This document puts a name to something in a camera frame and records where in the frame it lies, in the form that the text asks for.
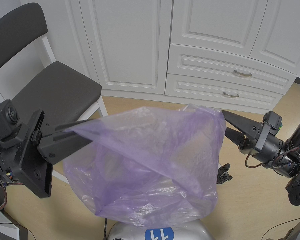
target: blue circle sticker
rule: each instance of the blue circle sticker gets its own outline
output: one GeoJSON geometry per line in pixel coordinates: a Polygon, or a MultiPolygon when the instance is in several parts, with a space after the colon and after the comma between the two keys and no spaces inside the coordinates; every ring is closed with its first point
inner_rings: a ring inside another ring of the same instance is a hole
{"type": "Polygon", "coordinates": [[[173,240],[174,232],[172,228],[147,229],[144,233],[145,240],[173,240]]]}

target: light wood floor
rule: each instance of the light wood floor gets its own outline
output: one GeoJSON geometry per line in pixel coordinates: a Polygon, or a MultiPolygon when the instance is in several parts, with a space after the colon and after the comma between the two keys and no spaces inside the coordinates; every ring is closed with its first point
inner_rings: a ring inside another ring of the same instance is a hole
{"type": "MultiPolygon", "coordinates": [[[[153,106],[176,110],[184,105],[103,97],[109,115],[141,106],[153,106]]],[[[300,122],[300,85],[294,83],[280,100],[274,111],[282,116],[283,127],[277,134],[284,141],[291,136],[300,122]]],[[[256,121],[261,114],[236,112],[256,121]]],[[[272,226],[300,217],[300,206],[292,206],[285,186],[287,178],[270,169],[244,166],[245,156],[227,138],[220,152],[220,163],[231,163],[233,179],[217,187],[218,204],[203,219],[213,236],[219,239],[260,240],[272,226]]],[[[251,165],[257,164],[253,158],[251,165]]],[[[62,165],[55,169],[62,173],[62,165]]],[[[52,195],[39,199],[24,186],[10,186],[6,211],[40,239],[102,239],[104,219],[93,215],[76,197],[68,184],[52,179],[52,195]]],[[[108,223],[108,230],[114,224],[108,223]]],[[[264,239],[283,238],[297,222],[290,222],[271,230],[264,239]]]]}

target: metal handle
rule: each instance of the metal handle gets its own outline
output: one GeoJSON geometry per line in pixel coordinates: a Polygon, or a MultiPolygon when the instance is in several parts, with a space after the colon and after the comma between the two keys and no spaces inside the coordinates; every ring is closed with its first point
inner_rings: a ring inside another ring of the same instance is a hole
{"type": "Polygon", "coordinates": [[[236,73],[236,74],[242,75],[242,76],[244,76],[244,77],[250,77],[250,76],[252,76],[252,74],[251,74],[251,73],[249,73],[249,74],[241,73],[241,72],[237,71],[236,69],[233,71],[233,73],[236,73]]]}
{"type": "Polygon", "coordinates": [[[223,95],[224,95],[224,96],[228,96],[228,97],[232,97],[232,98],[236,98],[236,97],[239,97],[239,96],[240,96],[239,94],[237,94],[237,95],[227,94],[225,91],[223,92],[223,95]]]}

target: purple plastic bag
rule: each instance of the purple plastic bag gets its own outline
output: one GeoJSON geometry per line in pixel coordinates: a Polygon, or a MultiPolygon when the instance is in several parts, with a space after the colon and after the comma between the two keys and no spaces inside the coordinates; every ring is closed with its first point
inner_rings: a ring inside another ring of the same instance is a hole
{"type": "Polygon", "coordinates": [[[203,218],[217,202],[222,112],[140,107],[71,127],[93,140],[64,159],[72,190],[95,215],[164,228],[203,218]]]}

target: dark gray chair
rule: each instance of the dark gray chair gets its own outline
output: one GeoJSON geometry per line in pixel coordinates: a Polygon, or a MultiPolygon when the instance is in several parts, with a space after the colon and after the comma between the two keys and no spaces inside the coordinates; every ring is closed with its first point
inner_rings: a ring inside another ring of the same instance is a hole
{"type": "Polygon", "coordinates": [[[45,68],[12,100],[20,121],[27,123],[38,109],[44,110],[45,122],[50,125],[88,119],[96,110],[101,116],[108,115],[101,85],[56,61],[47,32],[37,3],[22,5],[0,19],[0,68],[35,39],[42,45],[39,53],[45,68]]]}

